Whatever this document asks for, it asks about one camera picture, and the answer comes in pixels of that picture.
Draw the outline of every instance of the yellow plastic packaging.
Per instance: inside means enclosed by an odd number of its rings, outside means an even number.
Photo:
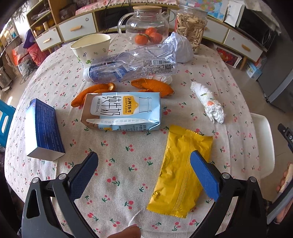
[[[202,191],[200,181],[190,165],[190,154],[198,150],[209,162],[212,142],[212,136],[170,126],[161,172],[147,210],[186,218]]]

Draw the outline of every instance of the white drawer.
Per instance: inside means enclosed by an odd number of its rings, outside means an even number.
[[[64,41],[96,33],[93,14],[85,14],[59,25]]]
[[[211,40],[222,43],[228,28],[210,19],[207,20],[207,26],[203,32],[203,36]]]
[[[41,50],[50,48],[53,45],[56,45],[61,42],[58,31],[56,27],[49,30],[45,34],[41,35],[36,39],[36,42]]]
[[[233,30],[229,30],[228,35],[224,41],[224,45],[237,50],[238,52],[244,54],[253,61],[257,61],[263,52],[258,46],[256,46],[252,41],[241,36]]]

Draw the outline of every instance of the table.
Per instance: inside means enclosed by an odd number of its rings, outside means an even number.
[[[109,54],[134,49],[122,37],[111,34]],[[54,179],[95,151],[99,166],[77,207],[99,237],[137,224],[143,237],[189,237],[203,220],[213,200],[202,192],[197,205],[186,219],[160,215],[146,210],[161,169],[171,124],[213,136],[210,161],[220,172],[234,178],[255,176],[260,181],[260,165],[254,125],[245,100],[228,67],[214,50],[201,45],[198,55],[186,64],[178,64],[171,84],[175,94],[163,98],[161,128],[156,131],[121,132],[87,128],[80,122],[81,107],[70,102],[80,91],[92,85],[83,80],[83,69],[70,45],[48,56],[29,82],[13,117],[5,154],[5,176],[25,201],[31,180]],[[205,115],[200,101],[190,90],[191,82],[205,84],[215,94],[226,114],[223,124],[214,124]],[[117,91],[136,91],[129,81],[116,83]],[[66,154],[50,162],[25,155],[25,110],[33,98],[39,98],[56,110],[58,126]],[[53,200],[60,223],[69,231],[58,205]],[[219,231],[228,224],[235,206],[229,208]]]

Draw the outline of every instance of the drawer handle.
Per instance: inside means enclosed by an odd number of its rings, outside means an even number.
[[[70,31],[76,31],[76,30],[79,30],[81,27],[82,27],[82,25],[80,25],[80,26],[76,26],[76,27],[73,27],[73,28],[70,29]]]
[[[245,45],[243,45],[243,44],[241,44],[241,46],[242,46],[243,49],[245,49],[245,50],[247,50],[248,52],[250,52],[250,49],[249,49],[247,46],[245,46]]]
[[[51,40],[51,38],[45,40],[43,43],[47,43],[47,42],[49,42],[50,40]]]

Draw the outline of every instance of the paper cup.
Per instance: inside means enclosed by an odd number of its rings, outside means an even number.
[[[107,34],[87,35],[71,45],[83,68],[91,66],[94,59],[108,55],[111,37]]]

